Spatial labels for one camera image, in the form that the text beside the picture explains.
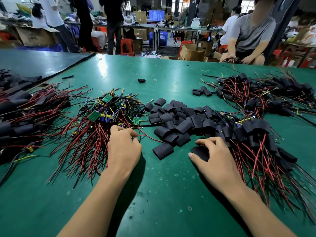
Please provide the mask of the person's left hand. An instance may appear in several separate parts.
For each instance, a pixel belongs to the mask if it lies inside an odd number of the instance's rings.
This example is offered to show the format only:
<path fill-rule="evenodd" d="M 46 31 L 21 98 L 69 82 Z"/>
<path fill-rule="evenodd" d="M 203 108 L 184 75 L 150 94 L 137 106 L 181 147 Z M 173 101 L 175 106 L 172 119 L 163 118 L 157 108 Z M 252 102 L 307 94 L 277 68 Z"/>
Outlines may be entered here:
<path fill-rule="evenodd" d="M 108 169 L 118 176 L 128 178 L 139 162 L 142 145 L 138 138 L 109 139 Z"/>

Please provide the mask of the person's right hand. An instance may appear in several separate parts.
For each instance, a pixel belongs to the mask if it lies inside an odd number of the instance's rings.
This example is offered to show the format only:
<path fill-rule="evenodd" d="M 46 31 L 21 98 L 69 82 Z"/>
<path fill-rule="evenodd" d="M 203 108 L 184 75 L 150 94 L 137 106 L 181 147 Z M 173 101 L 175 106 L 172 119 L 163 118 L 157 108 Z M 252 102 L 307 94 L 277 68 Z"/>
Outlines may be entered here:
<path fill-rule="evenodd" d="M 199 169 L 199 171 L 216 190 L 223 195 L 228 195 L 245 185 L 235 160 L 221 137 L 198 139 L 195 143 L 207 147 L 209 151 L 210 157 L 205 164 L 205 169 Z"/>

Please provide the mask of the single black heat shrink sleeve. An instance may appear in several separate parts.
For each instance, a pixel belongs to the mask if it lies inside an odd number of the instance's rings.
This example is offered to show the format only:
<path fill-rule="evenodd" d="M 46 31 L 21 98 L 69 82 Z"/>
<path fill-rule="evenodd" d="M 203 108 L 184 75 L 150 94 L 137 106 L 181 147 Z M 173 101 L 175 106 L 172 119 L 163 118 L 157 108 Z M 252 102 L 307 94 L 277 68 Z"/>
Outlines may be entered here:
<path fill-rule="evenodd" d="M 210 156 L 209 151 L 207 147 L 204 147 L 202 145 L 198 145 L 191 148 L 191 152 L 195 155 L 197 155 L 200 159 L 202 159 L 205 162 L 208 162 Z"/>

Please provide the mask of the person's right forearm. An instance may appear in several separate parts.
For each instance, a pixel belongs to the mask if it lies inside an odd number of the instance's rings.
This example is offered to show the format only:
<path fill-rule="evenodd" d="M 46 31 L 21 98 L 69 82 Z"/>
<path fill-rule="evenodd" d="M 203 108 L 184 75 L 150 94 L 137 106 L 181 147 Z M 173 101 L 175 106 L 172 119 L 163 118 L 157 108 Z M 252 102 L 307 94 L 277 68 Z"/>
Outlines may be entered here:
<path fill-rule="evenodd" d="M 234 183 L 221 193 L 241 216 L 253 237 L 297 237 L 245 184 Z"/>

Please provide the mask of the person's left forearm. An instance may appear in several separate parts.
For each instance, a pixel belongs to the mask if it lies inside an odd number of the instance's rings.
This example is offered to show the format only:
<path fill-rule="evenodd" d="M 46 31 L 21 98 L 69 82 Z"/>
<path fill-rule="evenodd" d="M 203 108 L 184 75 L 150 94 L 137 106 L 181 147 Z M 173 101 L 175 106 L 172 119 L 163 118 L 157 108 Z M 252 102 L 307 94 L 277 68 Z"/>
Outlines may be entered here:
<path fill-rule="evenodd" d="M 106 237 L 118 197 L 132 167 L 109 167 L 56 237 Z"/>

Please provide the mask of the pile of black shrink sleeves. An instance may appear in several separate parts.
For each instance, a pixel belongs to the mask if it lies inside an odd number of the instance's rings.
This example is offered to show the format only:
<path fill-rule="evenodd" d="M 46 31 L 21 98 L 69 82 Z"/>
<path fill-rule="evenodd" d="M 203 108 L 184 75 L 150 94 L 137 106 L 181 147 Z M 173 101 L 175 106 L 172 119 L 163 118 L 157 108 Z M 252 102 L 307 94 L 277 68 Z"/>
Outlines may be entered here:
<path fill-rule="evenodd" d="M 152 150 L 159 160 L 171 155 L 176 146 L 187 144 L 192 135 L 220 136 L 226 140 L 220 113 L 207 105 L 192 108 L 176 100 L 166 103 L 160 98 L 154 103 L 146 103 L 143 110 L 148 114 L 149 125 L 156 127 L 154 134 L 162 141 Z"/>

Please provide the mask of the blue plastic crate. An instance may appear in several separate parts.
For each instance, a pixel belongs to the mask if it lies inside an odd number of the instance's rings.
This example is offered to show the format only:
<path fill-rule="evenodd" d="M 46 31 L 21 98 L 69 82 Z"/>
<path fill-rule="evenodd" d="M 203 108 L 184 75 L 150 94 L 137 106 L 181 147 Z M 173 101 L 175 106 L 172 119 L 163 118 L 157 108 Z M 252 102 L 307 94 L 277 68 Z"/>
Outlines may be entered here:
<path fill-rule="evenodd" d="M 152 47 L 153 45 L 153 32 L 150 32 L 148 34 L 148 41 L 149 41 L 149 46 Z M 165 31 L 160 31 L 159 32 L 159 46 L 167 46 L 168 42 L 168 32 Z"/>

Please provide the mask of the open cardboard box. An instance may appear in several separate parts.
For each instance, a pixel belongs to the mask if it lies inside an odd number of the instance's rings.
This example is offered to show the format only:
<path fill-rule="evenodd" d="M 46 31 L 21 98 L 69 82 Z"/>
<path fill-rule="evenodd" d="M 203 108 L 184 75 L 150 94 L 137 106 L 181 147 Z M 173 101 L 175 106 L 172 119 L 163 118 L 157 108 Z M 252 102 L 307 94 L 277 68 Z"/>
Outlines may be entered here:
<path fill-rule="evenodd" d="M 59 31 L 54 28 L 34 28 L 31 26 L 15 26 L 22 44 L 27 47 L 50 47 L 58 44 Z"/>
<path fill-rule="evenodd" d="M 179 60 L 203 62 L 204 54 L 204 50 L 197 50 L 196 44 L 181 44 Z"/>

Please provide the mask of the dark rubber table mat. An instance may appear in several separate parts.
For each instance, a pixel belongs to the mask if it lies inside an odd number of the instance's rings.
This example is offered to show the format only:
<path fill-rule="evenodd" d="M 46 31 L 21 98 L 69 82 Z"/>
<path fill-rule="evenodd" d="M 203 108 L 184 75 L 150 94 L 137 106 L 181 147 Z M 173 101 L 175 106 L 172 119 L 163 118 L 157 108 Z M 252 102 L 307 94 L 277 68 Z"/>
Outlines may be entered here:
<path fill-rule="evenodd" d="M 21 76 L 55 77 L 94 57 L 96 53 L 64 53 L 0 49 L 0 70 L 9 69 Z"/>

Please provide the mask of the closed cardboard box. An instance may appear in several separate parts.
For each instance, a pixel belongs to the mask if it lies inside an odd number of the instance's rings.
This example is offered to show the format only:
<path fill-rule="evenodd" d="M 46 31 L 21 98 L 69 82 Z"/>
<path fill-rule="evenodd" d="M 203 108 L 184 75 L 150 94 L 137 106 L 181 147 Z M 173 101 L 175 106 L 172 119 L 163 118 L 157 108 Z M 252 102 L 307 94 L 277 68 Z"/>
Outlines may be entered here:
<path fill-rule="evenodd" d="M 134 12 L 136 16 L 136 22 L 139 24 L 147 24 L 147 14 L 146 11 L 136 11 Z"/>

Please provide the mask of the heap of black fabric scraps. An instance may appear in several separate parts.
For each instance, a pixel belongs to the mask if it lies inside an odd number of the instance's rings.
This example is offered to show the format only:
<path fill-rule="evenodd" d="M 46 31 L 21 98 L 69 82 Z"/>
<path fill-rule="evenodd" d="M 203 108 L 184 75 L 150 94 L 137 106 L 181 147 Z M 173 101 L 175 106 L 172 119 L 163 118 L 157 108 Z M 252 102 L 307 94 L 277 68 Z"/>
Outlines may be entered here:
<path fill-rule="evenodd" d="M 0 69 L 0 98 L 26 90 L 41 80 L 41 75 L 21 76 L 11 72 L 10 69 Z"/>

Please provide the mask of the blue lit monitor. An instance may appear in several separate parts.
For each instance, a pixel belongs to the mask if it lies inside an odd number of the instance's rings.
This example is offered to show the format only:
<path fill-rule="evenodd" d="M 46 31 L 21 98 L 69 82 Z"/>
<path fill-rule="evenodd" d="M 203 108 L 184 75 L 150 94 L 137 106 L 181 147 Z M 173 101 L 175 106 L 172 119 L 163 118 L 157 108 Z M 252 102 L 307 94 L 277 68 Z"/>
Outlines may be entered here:
<path fill-rule="evenodd" d="M 149 10 L 149 20 L 150 21 L 157 21 L 160 22 L 161 20 L 164 20 L 165 17 L 165 11 L 163 10 Z"/>

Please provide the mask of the black pillar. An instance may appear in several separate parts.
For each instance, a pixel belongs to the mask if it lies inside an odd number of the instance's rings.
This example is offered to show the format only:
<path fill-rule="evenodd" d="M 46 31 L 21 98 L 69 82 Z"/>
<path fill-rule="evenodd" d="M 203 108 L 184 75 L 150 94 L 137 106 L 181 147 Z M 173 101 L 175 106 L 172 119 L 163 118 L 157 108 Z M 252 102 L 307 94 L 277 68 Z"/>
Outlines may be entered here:
<path fill-rule="evenodd" d="M 271 10 L 271 17 L 276 21 L 276 27 L 271 40 L 266 47 L 263 55 L 265 57 L 264 64 L 268 64 L 274 50 L 278 47 L 278 44 L 287 28 L 290 19 L 293 17 L 294 12 L 298 9 L 301 0 L 276 0 Z"/>

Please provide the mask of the pile of green wired boards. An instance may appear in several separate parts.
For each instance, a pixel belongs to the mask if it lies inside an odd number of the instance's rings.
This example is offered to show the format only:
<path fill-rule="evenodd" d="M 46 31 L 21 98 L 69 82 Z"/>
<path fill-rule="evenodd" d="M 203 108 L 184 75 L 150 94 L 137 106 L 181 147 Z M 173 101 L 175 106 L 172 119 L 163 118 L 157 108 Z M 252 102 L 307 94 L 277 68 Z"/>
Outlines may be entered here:
<path fill-rule="evenodd" d="M 52 135 L 61 141 L 50 153 L 50 156 L 58 155 L 58 166 L 45 183 L 53 183 L 62 172 L 66 178 L 76 178 L 74 187 L 84 177 L 92 181 L 96 175 L 100 176 L 108 167 L 108 143 L 113 126 L 131 128 L 138 134 L 138 140 L 146 136 L 164 143 L 144 132 L 145 123 L 149 122 L 144 120 L 149 115 L 145 106 L 139 92 L 127 92 L 125 88 L 112 87 L 99 97 L 87 97 L 77 115 Z"/>

